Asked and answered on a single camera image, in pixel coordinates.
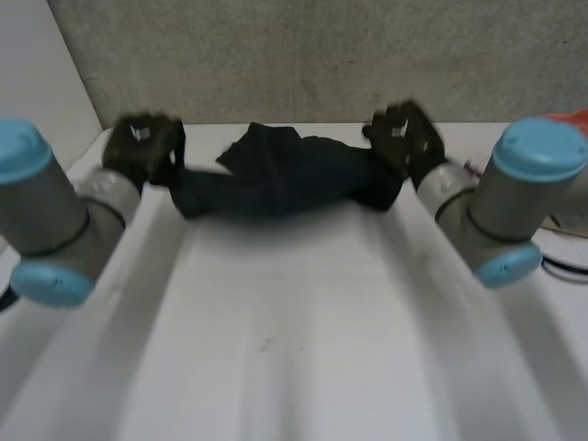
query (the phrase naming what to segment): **black cloth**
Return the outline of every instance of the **black cloth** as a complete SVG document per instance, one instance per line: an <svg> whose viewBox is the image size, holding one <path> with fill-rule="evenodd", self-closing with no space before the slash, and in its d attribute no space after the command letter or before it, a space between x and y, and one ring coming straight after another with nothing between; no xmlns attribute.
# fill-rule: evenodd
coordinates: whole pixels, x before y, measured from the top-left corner
<svg viewBox="0 0 588 441"><path fill-rule="evenodd" d="M218 159L228 174L188 170L184 146L159 167L152 184L169 188L187 219L219 213L243 219L278 219L344 198L386 211L401 177L370 149L328 138L301 138L291 127L252 123Z"/></svg>

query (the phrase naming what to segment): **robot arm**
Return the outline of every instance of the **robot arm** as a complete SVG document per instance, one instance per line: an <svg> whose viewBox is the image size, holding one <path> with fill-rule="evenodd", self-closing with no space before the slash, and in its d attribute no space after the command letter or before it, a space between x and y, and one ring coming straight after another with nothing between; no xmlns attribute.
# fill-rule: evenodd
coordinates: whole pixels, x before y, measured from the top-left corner
<svg viewBox="0 0 588 441"><path fill-rule="evenodd" d="M21 256L10 288L53 307L83 304L132 221L143 183L183 147L183 136L179 120L122 119L102 166L76 193L32 124L0 121L0 234Z"/></svg>
<svg viewBox="0 0 588 441"><path fill-rule="evenodd" d="M376 115L364 134L412 179L417 197L488 288L534 271L543 256L531 237L541 222L587 199L588 143L567 124L524 119L509 126L477 186L446 157L433 124L413 102Z"/></svg>

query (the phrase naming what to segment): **gray robot arm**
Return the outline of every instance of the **gray robot arm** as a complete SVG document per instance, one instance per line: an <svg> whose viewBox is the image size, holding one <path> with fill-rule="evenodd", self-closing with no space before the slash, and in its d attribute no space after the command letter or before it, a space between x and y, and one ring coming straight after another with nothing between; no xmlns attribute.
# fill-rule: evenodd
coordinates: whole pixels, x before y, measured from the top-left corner
<svg viewBox="0 0 588 441"><path fill-rule="evenodd" d="M183 146L181 121L121 119L77 192L51 147L24 120L0 121L0 234L20 254L18 296L52 307L83 304L141 201L142 185Z"/></svg>
<svg viewBox="0 0 588 441"><path fill-rule="evenodd" d="M391 130L386 138L385 130L378 136L371 129L386 124L404 127L402 139L391 140L397 138ZM588 200L588 143L568 124L524 119L510 125L478 185L446 158L433 124L413 102L389 108L368 127L364 133L372 146L385 152L390 165L405 164L417 197L488 288L534 271L543 255L531 237L541 222Z"/></svg>

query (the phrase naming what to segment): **red object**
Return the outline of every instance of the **red object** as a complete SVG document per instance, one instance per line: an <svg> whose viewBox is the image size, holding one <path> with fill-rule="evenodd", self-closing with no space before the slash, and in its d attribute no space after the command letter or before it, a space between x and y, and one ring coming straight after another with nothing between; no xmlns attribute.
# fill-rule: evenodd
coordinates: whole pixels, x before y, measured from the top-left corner
<svg viewBox="0 0 588 441"><path fill-rule="evenodd" d="M546 115L545 118L571 124L588 138L588 108L576 113L555 113L553 115Z"/></svg>

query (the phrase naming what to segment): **white wall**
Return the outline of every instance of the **white wall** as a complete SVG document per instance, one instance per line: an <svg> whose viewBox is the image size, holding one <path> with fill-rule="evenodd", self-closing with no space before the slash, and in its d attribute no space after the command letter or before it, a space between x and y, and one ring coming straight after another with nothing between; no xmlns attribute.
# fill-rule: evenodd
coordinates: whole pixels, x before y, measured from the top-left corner
<svg viewBox="0 0 588 441"><path fill-rule="evenodd" d="M33 121L66 169L102 131L45 0L0 0L0 118Z"/></svg>

